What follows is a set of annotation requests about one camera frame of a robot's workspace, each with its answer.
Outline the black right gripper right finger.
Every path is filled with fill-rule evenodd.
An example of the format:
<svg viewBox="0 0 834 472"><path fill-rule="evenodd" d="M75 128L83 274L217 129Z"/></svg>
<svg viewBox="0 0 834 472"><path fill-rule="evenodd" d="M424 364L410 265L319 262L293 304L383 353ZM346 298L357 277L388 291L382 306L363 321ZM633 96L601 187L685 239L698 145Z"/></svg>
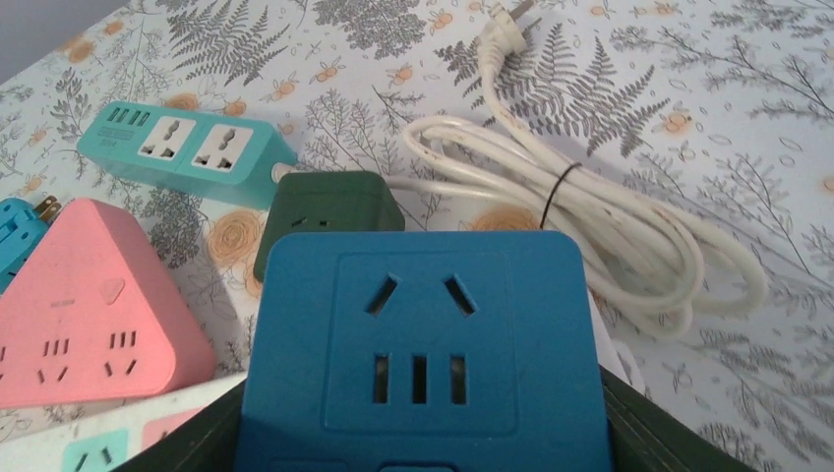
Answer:
<svg viewBox="0 0 834 472"><path fill-rule="evenodd" d="M752 472L617 376L600 369L617 472Z"/></svg>

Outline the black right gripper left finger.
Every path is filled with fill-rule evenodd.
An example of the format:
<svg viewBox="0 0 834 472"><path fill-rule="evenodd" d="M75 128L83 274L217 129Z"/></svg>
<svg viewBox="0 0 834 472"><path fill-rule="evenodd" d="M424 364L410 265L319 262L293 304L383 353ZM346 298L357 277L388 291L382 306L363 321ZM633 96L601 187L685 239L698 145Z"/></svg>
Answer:
<svg viewBox="0 0 834 472"><path fill-rule="evenodd" d="M239 383L203 408L148 422L140 451L118 471L225 472L234 466L245 384Z"/></svg>

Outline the white multicolour power strip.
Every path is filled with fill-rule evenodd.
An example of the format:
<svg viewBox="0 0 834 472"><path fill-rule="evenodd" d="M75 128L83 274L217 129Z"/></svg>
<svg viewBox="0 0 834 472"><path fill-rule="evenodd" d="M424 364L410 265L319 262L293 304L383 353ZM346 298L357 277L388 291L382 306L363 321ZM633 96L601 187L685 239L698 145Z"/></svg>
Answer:
<svg viewBox="0 0 834 472"><path fill-rule="evenodd" d="M245 380L239 373L1 443L1 469L111 471Z"/></svg>

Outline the blue cube socket adapter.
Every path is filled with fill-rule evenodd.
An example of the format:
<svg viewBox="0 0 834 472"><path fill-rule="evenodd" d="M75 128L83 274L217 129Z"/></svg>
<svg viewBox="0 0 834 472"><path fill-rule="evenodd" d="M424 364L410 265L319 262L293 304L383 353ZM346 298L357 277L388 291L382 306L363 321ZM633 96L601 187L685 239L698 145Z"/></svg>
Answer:
<svg viewBox="0 0 834 472"><path fill-rule="evenodd" d="M557 231L320 232L268 256L238 471L609 471Z"/></svg>

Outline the dark green cube adapter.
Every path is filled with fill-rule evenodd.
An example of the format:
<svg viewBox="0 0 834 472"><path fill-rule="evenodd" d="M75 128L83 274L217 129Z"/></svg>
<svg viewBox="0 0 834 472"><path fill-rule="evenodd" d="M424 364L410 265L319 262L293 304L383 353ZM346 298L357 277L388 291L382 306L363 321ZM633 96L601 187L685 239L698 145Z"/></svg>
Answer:
<svg viewBox="0 0 834 472"><path fill-rule="evenodd" d="M298 232L402 231L405 218L385 179L366 170L293 172L283 176L269 208L253 276L265 278L268 253Z"/></svg>

